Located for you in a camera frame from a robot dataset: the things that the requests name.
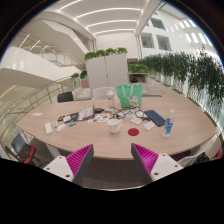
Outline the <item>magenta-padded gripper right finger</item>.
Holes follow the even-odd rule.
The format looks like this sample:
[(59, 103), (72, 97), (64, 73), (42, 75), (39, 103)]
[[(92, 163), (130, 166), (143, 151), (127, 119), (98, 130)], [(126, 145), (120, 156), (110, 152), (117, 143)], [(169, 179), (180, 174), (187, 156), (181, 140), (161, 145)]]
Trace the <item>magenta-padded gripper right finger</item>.
[(154, 182), (182, 169), (168, 154), (157, 154), (138, 144), (131, 144), (131, 154), (145, 183)]

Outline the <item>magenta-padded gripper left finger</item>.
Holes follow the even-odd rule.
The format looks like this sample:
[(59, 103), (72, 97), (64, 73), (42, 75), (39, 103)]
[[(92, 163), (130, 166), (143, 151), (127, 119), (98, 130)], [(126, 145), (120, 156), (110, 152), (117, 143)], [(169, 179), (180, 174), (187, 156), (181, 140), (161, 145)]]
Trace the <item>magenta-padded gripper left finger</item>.
[(93, 154), (93, 145), (90, 144), (68, 156), (56, 157), (44, 170), (81, 186)]

